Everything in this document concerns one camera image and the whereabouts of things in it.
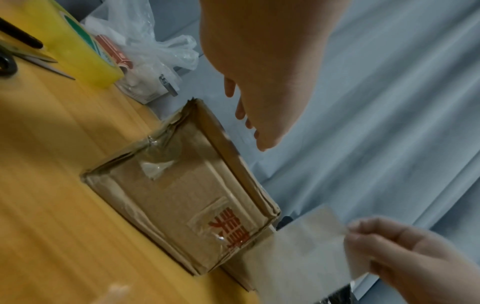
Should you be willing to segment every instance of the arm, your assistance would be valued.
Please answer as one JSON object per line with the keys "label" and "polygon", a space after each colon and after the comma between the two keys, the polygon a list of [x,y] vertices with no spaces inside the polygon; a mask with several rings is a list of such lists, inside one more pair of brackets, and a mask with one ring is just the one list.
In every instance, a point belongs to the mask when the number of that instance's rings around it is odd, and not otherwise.
{"label": "arm", "polygon": [[275,146],[305,109],[327,39],[349,0],[200,0],[200,40],[213,66],[235,84],[257,145]]}

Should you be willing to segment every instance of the red chinese character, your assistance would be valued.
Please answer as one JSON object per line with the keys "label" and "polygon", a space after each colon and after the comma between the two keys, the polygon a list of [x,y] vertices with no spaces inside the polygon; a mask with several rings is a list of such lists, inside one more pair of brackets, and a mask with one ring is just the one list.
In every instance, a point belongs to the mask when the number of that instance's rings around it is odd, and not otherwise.
{"label": "red chinese character", "polygon": [[229,248],[240,247],[243,243],[250,239],[250,233],[245,229],[245,227],[240,226],[237,230],[233,231],[228,237],[227,240],[230,243]]}
{"label": "red chinese character", "polygon": [[216,216],[215,222],[209,222],[208,225],[215,228],[221,228],[226,234],[229,234],[231,230],[240,225],[239,218],[235,216],[234,211],[230,208],[226,208],[222,211],[220,217]]}

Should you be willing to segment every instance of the scissors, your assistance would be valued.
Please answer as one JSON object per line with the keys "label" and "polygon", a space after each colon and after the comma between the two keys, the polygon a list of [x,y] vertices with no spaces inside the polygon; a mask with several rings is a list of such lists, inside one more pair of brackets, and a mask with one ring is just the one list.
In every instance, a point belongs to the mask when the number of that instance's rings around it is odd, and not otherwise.
{"label": "scissors", "polygon": [[57,70],[54,67],[51,67],[45,62],[56,63],[55,59],[49,56],[42,55],[40,53],[34,53],[31,51],[25,51],[20,48],[14,47],[6,41],[0,40],[0,77],[10,77],[13,76],[18,70],[17,63],[14,60],[14,56],[22,58],[28,62],[31,62],[37,66],[40,66],[44,69],[52,71],[54,73],[60,74],[67,78],[75,80],[69,74],[66,74],[60,70]]}

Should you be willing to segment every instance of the black handle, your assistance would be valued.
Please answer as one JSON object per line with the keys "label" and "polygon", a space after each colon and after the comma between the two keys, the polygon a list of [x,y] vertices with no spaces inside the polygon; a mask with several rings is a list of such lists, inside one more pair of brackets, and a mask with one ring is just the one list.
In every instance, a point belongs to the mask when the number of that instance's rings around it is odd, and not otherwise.
{"label": "black handle", "polygon": [[0,77],[10,77],[19,70],[13,55],[0,46]]}
{"label": "black handle", "polygon": [[0,18],[0,31],[4,32],[9,36],[12,36],[17,40],[20,40],[21,42],[34,49],[41,49],[44,47],[44,44],[40,40],[30,36],[29,34],[25,33],[21,29],[17,28],[13,24],[5,21],[2,18]]}

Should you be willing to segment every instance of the wooden table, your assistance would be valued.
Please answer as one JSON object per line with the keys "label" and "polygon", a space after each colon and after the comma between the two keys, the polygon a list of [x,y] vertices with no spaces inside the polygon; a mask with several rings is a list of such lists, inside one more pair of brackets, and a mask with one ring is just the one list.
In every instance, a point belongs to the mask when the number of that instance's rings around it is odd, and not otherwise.
{"label": "wooden table", "polygon": [[80,182],[160,124],[147,107],[17,63],[0,79],[0,303],[89,304],[112,284],[121,303],[258,302],[221,269],[192,277]]}

